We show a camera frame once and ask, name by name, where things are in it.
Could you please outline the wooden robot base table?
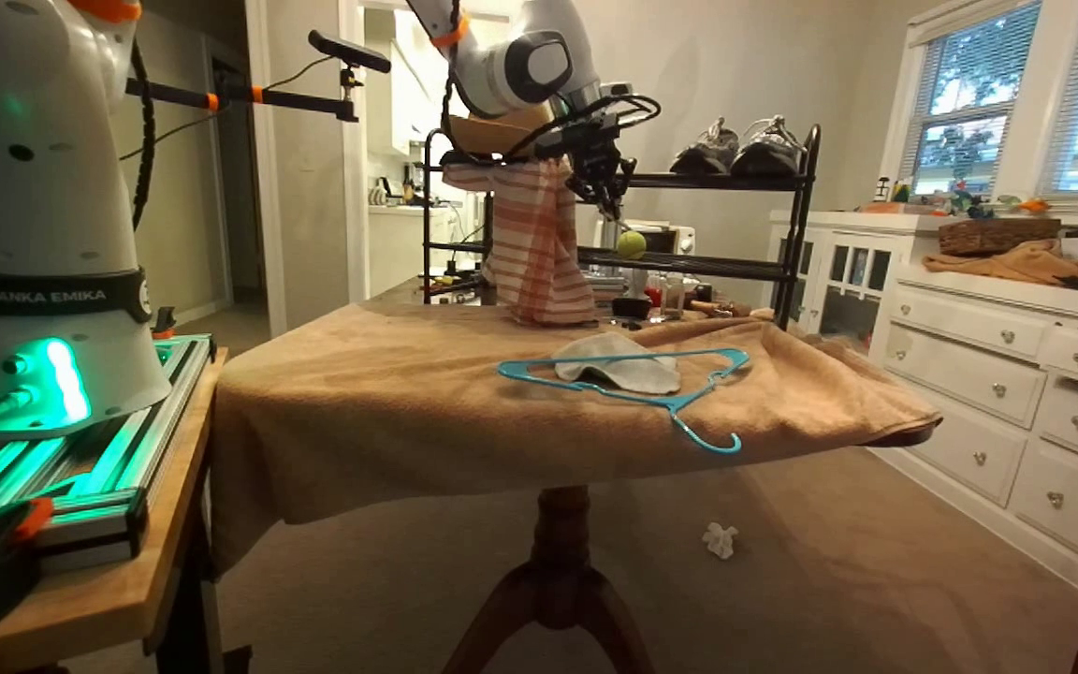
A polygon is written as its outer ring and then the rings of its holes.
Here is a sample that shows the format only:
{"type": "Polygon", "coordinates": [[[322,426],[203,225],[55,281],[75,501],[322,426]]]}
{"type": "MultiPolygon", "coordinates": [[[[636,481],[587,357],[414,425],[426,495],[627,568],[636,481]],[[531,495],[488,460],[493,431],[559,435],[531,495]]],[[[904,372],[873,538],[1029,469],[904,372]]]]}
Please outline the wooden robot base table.
{"type": "Polygon", "coordinates": [[[0,674],[55,672],[138,643],[156,674],[221,674],[206,555],[206,426],[223,354],[156,346],[162,406],[52,439],[0,439],[0,511],[50,501],[22,565],[0,576],[0,674]]]}

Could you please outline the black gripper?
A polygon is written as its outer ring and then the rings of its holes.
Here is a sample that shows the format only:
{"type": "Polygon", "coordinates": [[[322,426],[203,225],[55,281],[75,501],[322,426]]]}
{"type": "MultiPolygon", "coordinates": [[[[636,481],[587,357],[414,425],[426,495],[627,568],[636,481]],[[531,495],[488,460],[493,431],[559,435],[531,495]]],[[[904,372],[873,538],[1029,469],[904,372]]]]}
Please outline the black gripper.
{"type": "Polygon", "coordinates": [[[596,208],[605,220],[620,220],[624,180],[634,166],[620,156],[617,140],[627,129],[650,123],[661,104],[636,95],[627,82],[602,88],[587,104],[565,104],[553,123],[536,140],[540,156],[565,156],[580,189],[596,189],[596,208]]]}

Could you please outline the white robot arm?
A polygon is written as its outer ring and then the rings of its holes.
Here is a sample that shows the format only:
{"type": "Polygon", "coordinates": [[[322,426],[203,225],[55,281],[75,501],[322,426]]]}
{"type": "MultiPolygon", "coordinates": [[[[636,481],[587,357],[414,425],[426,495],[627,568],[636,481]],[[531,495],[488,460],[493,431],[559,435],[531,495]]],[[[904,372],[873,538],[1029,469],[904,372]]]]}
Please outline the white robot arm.
{"type": "MultiPolygon", "coordinates": [[[[565,156],[571,191],[617,211],[617,135],[659,104],[596,75],[571,0],[525,0],[521,34],[480,40],[461,0],[407,0],[449,88],[488,123],[546,104],[549,123],[505,161],[565,156]]],[[[112,120],[138,88],[141,0],[0,0],[0,439],[52,439],[141,412],[168,392],[156,369],[138,199],[112,120]]]]}

